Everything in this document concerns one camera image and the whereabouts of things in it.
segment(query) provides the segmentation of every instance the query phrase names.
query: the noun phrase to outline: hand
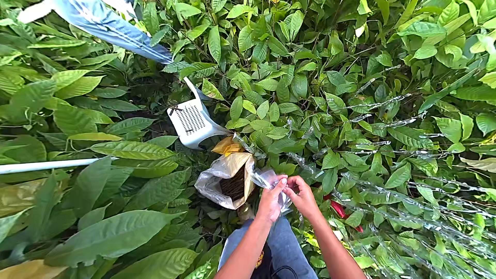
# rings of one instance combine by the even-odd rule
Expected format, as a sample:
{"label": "hand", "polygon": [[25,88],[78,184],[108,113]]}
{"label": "hand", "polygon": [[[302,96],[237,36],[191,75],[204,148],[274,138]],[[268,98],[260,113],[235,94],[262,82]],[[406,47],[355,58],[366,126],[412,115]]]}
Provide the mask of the hand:
{"label": "hand", "polygon": [[323,217],[318,208],[310,186],[300,176],[292,176],[288,178],[288,186],[283,189],[283,192],[293,201],[296,208],[305,216],[310,223],[313,223],[316,218]]}
{"label": "hand", "polygon": [[260,199],[260,203],[258,204],[258,211],[256,213],[255,219],[267,221],[271,224],[277,220],[277,218],[281,214],[281,208],[278,204],[279,194],[286,187],[286,184],[288,182],[287,178],[288,176],[285,174],[278,175],[277,179],[279,179],[279,183],[277,183],[274,189],[263,189],[262,198]]}

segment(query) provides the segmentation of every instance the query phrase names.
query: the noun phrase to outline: white pole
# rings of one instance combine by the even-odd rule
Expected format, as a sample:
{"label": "white pole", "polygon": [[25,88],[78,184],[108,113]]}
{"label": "white pole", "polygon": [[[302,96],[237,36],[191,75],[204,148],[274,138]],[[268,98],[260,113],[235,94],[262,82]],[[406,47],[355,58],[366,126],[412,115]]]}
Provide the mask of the white pole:
{"label": "white pole", "polygon": [[89,165],[101,158],[0,165],[0,174]]}

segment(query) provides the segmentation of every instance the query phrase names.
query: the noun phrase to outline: yellow paper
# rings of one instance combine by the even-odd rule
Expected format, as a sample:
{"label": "yellow paper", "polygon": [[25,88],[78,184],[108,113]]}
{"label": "yellow paper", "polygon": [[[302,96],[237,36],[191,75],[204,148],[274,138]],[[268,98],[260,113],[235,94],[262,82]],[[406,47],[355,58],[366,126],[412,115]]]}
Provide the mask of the yellow paper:
{"label": "yellow paper", "polygon": [[244,150],[241,144],[233,141],[232,136],[227,136],[212,149],[212,152],[228,156],[232,153],[244,152]]}
{"label": "yellow paper", "polygon": [[34,260],[0,271],[0,279],[52,279],[67,267],[50,267],[43,260]]}

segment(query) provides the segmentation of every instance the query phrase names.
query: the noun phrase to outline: plastic bag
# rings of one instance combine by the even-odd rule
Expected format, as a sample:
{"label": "plastic bag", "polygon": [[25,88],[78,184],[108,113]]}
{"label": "plastic bag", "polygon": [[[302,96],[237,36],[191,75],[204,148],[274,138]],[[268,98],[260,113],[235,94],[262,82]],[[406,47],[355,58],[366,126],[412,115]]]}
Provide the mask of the plastic bag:
{"label": "plastic bag", "polygon": [[[262,188],[272,190],[279,183],[277,174],[272,169],[261,171],[259,169],[253,172],[251,180]],[[281,216],[291,211],[290,206],[293,203],[291,199],[284,192],[279,194],[279,207],[281,208]]]}
{"label": "plastic bag", "polygon": [[[254,189],[251,178],[254,166],[255,159],[251,153],[238,152],[228,156],[222,155],[212,162],[209,169],[200,173],[194,186],[200,194],[216,204],[227,209],[237,209],[246,202]],[[222,194],[220,181],[234,177],[242,167],[245,168],[245,193],[242,198],[233,201],[229,196]]]}

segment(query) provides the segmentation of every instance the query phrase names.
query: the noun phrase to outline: yellowing leaf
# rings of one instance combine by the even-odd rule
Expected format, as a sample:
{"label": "yellowing leaf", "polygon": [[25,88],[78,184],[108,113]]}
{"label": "yellowing leaf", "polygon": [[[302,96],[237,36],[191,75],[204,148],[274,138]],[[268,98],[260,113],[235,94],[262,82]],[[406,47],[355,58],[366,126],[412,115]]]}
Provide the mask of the yellowing leaf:
{"label": "yellowing leaf", "polygon": [[52,279],[67,267],[46,266],[43,260],[24,262],[0,271],[2,279]]}

